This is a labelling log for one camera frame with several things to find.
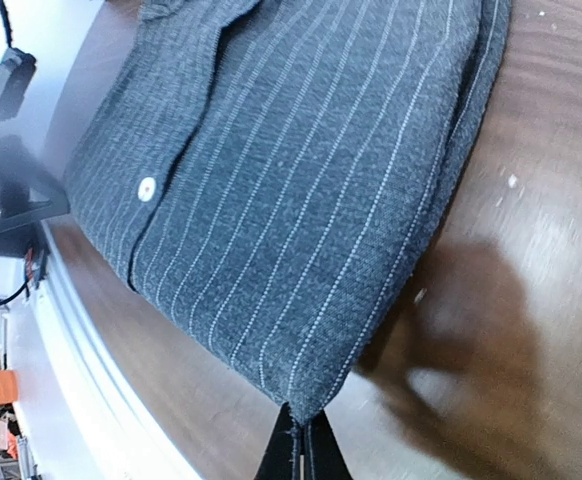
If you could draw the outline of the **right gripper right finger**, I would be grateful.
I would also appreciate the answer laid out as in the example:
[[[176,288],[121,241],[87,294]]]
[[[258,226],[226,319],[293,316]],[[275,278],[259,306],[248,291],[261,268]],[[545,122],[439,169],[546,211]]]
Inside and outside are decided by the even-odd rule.
[[[352,480],[324,410],[305,426],[303,473],[309,480]]]

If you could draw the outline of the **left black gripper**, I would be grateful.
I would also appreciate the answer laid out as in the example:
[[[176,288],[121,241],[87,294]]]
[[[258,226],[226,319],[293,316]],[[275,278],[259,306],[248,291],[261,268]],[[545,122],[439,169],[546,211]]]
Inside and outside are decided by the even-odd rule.
[[[0,257],[21,258],[35,244],[35,224],[70,211],[64,187],[21,138],[0,137]]]

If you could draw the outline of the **black pinstriped long sleeve shirt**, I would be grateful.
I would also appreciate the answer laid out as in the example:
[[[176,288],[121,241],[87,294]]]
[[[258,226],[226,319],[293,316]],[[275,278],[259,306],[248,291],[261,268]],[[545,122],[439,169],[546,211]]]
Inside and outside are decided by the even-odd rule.
[[[438,228],[507,1],[145,1],[65,171],[128,287],[306,423]]]

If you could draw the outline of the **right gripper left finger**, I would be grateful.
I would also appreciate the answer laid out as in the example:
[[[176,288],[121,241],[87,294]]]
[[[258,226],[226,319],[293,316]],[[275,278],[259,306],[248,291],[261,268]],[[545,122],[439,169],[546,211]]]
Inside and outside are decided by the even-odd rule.
[[[255,480],[300,478],[301,427],[287,403],[280,408]]]

